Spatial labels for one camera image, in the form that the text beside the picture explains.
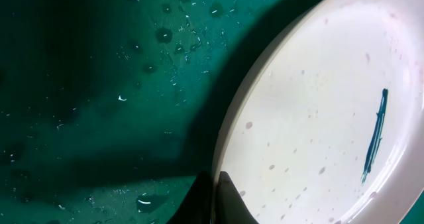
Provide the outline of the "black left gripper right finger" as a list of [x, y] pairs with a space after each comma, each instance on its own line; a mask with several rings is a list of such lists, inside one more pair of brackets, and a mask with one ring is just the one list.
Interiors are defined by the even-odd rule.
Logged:
[[219, 173], [216, 186], [215, 222], [217, 224], [258, 224], [225, 171]]

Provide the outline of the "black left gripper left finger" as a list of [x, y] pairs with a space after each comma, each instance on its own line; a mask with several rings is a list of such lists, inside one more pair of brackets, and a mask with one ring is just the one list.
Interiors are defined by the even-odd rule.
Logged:
[[200, 172], [167, 224], [210, 224], [212, 178]]

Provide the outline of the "pink plastic plate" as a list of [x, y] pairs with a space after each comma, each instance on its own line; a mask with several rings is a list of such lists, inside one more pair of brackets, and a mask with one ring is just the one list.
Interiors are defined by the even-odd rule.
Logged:
[[423, 191], [423, 0], [322, 0], [238, 88], [213, 171], [258, 223], [399, 223]]

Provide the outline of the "teal plastic tray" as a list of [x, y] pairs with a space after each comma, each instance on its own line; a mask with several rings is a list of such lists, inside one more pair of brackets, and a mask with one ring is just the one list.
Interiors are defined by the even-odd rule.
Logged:
[[322, 0], [1, 0], [1, 222], [167, 223], [227, 110]]

